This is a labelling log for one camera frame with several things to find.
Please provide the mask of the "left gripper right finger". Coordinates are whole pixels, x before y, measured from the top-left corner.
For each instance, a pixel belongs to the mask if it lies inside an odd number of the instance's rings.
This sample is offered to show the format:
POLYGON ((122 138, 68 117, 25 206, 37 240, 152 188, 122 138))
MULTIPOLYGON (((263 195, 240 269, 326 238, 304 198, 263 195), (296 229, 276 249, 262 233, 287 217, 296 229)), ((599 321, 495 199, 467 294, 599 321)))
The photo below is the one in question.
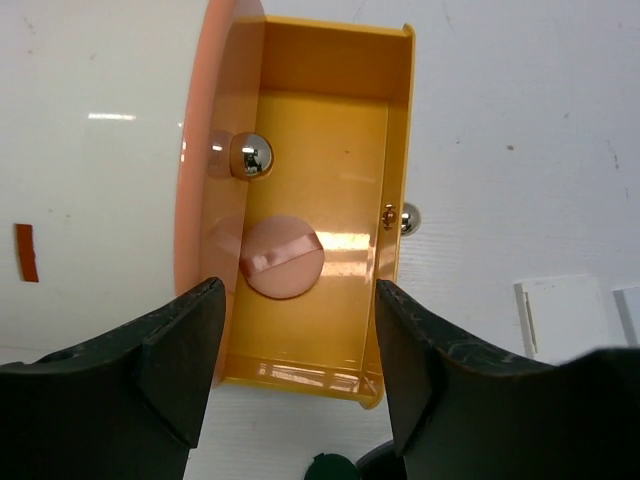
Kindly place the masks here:
POLYGON ((497 347, 376 284, 396 452, 411 479, 635 479, 639 353, 549 365, 497 347))

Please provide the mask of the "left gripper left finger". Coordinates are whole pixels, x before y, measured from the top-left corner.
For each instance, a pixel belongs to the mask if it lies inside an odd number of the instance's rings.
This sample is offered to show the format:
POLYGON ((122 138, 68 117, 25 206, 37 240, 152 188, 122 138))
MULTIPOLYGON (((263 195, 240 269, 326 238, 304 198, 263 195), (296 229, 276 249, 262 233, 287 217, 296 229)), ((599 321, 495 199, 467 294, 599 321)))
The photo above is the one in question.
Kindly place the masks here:
POLYGON ((1 368, 5 479, 180 479, 199 442, 225 322, 210 278, 36 362, 1 368))

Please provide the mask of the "dark green puff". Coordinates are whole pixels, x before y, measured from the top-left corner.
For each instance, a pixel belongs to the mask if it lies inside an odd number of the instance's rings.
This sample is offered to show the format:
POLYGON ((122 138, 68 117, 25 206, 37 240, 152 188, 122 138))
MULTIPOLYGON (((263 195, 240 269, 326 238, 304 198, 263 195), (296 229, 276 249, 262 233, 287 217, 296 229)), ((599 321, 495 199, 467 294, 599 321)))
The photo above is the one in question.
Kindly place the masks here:
POLYGON ((304 480, 360 480, 356 465, 336 453, 319 453, 304 473, 304 480))

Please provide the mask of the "pink puff with strap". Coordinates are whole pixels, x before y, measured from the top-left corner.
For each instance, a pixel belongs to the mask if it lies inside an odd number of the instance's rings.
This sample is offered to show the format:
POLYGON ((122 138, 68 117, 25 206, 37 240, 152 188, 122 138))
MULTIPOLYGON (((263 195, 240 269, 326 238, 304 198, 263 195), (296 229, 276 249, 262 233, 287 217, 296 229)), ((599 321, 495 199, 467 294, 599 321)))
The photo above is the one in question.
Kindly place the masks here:
POLYGON ((259 221, 244 235, 240 270, 258 293, 276 300, 310 290, 323 270, 324 248, 304 220, 286 215, 259 221))

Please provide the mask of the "yellow drawer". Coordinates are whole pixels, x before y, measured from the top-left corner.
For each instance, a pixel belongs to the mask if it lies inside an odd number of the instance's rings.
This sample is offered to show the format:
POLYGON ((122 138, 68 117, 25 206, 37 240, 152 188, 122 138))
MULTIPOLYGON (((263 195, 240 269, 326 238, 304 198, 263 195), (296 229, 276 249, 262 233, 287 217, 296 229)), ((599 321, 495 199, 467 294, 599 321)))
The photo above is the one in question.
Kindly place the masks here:
POLYGON ((199 271, 226 288, 216 378, 376 406, 384 383, 375 284, 397 276, 415 32, 268 16, 229 37, 213 136, 255 134, 272 162, 251 180, 212 168, 199 271), (249 286, 242 240, 270 216, 298 217, 324 248, 320 278, 283 300, 249 286))

